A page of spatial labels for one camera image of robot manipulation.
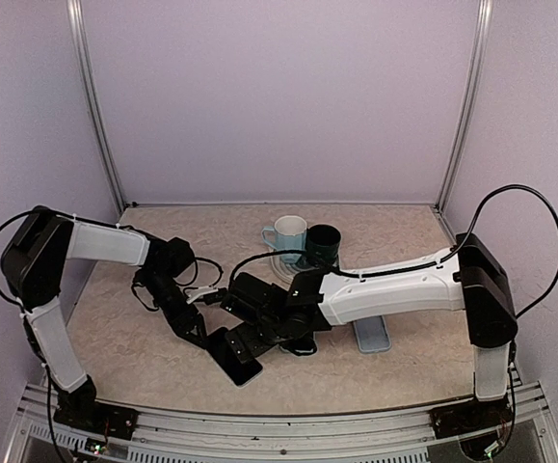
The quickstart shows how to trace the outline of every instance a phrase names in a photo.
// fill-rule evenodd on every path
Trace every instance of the metal frame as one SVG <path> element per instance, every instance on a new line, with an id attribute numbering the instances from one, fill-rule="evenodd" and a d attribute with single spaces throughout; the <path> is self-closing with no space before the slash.
<path id="1" fill-rule="evenodd" d="M 489 29 L 492 16 L 492 0 L 480 0 L 480 8 L 478 11 L 478 22 L 475 30 L 475 39 L 473 41 L 473 50 L 471 52 L 471 64 L 469 65 L 469 74 L 467 77 L 467 86 L 465 97 L 463 99 L 463 107 L 461 108 L 461 116 L 459 125 L 454 136 L 452 144 L 452 152 L 450 154 L 450 162 L 443 178 L 443 184 L 439 191 L 435 208 L 438 213 L 443 216 L 447 207 L 450 193 L 459 171 L 459 164 L 465 150 L 465 140 L 471 123 L 471 115 L 478 93 L 478 84 L 482 74 L 482 66 L 484 64 L 484 55 L 489 37 Z"/>
<path id="2" fill-rule="evenodd" d="M 86 39 L 86 29 L 84 28 L 84 16 L 82 12 L 81 0 L 66 0 L 68 9 L 68 19 L 70 21 L 70 28 L 73 35 L 73 43 L 75 44 L 75 51 L 77 52 L 77 59 L 79 61 L 79 69 L 82 75 L 82 82 L 84 83 L 84 92 L 90 110 L 91 119 L 93 122 L 94 135 L 98 143 L 99 151 L 101 154 L 101 162 L 103 170 L 109 183 L 112 199 L 116 205 L 119 214 L 126 209 L 126 202 L 122 192 L 122 185 L 116 170 L 116 163 L 107 142 L 107 134 L 105 133 L 105 126 L 103 118 L 101 117 L 100 108 L 98 105 L 98 98 L 96 95 L 96 88 L 93 81 L 93 67 L 90 60 L 90 52 L 88 50 L 88 42 Z"/>
<path id="3" fill-rule="evenodd" d="M 515 371 L 513 378 L 517 422 L 532 421 L 539 430 L 546 463 L 558 463 L 557 429 L 540 384 L 522 385 Z M 437 405 L 303 417 L 230 416 L 136 407 L 140 417 L 133 440 L 111 439 L 112 454 L 109 458 L 105 455 L 105 459 L 148 463 L 426 462 L 430 446 L 457 440 L 435 438 L 428 412 Z M 75 446 L 82 448 L 88 438 L 101 437 L 60 424 L 55 424 L 55 433 L 59 445 L 71 450 Z M 20 462 L 30 438 L 51 440 L 46 419 L 46 390 L 33 385 L 26 388 L 20 401 L 5 456 L 0 461 Z"/>

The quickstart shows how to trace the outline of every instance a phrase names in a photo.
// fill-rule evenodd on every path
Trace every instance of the light blue mug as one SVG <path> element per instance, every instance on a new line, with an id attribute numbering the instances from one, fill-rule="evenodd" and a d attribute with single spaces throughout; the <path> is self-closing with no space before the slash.
<path id="1" fill-rule="evenodd" d="M 272 242 L 266 237 L 267 232 L 275 235 Z M 306 242 L 306 220 L 297 215 L 283 215 L 273 227 L 264 227 L 261 231 L 263 242 L 276 251 L 298 249 L 303 251 Z M 285 263 L 296 263 L 300 254 L 284 254 L 280 259 Z"/>

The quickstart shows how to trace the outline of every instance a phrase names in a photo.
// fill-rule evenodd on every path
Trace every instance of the mug handle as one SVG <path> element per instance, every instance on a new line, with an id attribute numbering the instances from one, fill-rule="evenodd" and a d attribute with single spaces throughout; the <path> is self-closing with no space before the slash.
<path id="1" fill-rule="evenodd" d="M 266 232 L 272 232 L 276 235 L 277 231 L 275 230 L 274 227 L 264 227 L 263 230 L 261 231 L 261 239 L 263 239 L 263 242 L 266 243 L 268 246 L 270 246 L 272 249 L 276 250 L 277 244 L 268 241 L 268 238 L 266 238 Z"/>

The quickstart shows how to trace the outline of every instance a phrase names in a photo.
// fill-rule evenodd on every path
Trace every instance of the table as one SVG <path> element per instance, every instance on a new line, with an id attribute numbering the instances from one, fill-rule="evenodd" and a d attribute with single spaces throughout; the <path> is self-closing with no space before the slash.
<path id="1" fill-rule="evenodd" d="M 197 256 L 224 267 L 225 284 L 238 261 L 267 250 L 261 228 L 285 214 L 301 215 L 309 225 L 338 227 L 345 268 L 413 259 L 448 245 L 425 205 L 138 207 L 128 208 L 121 222 L 188 240 Z M 245 269 L 280 284 L 267 261 Z M 465 313 L 440 311 L 387 316 L 392 348 L 383 354 L 360 354 L 351 325 L 319 333 L 319 351 L 310 357 L 273 349 L 259 358 L 262 374 L 237 388 L 205 351 L 177 338 L 163 315 L 144 310 L 130 291 L 134 272 L 125 265 L 99 263 L 68 324 L 99 398 L 181 411 L 304 415 L 406 407 L 472 393 Z M 210 283 L 215 272 L 201 264 L 199 284 Z M 208 332 L 239 323 L 218 306 L 199 309 Z"/>

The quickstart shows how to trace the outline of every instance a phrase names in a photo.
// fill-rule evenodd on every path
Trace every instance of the mug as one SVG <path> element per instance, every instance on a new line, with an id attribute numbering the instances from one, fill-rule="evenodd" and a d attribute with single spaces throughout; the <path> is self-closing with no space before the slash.
<path id="1" fill-rule="evenodd" d="M 308 259 L 308 263 L 316 266 L 324 263 L 334 265 L 338 259 L 340 238 L 340 231 L 332 225 L 320 224 L 308 229 L 305 249 L 308 254 L 318 259 L 315 262 Z"/>
<path id="2" fill-rule="evenodd" d="M 275 235 L 272 242 L 266 237 L 266 232 Z M 305 249 L 306 240 L 306 220 L 297 215 L 283 215 L 273 227 L 264 227 L 261 231 L 263 242 L 276 251 L 286 249 Z M 296 263 L 300 258 L 299 254 L 283 254 L 280 259 L 285 263 Z"/>

